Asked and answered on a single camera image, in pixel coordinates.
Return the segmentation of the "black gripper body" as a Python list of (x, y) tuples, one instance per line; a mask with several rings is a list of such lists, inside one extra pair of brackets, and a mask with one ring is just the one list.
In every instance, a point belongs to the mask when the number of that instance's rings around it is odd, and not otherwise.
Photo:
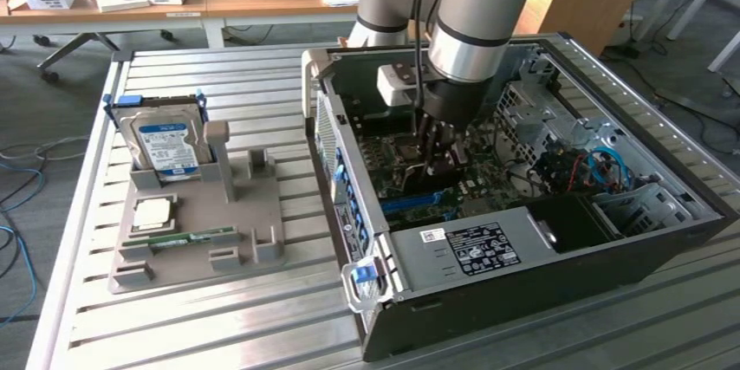
[(490, 88), (490, 80), (476, 83), (450, 79), (426, 82), (422, 109), (435, 120), (451, 125), (456, 131), (466, 131), (480, 112)]

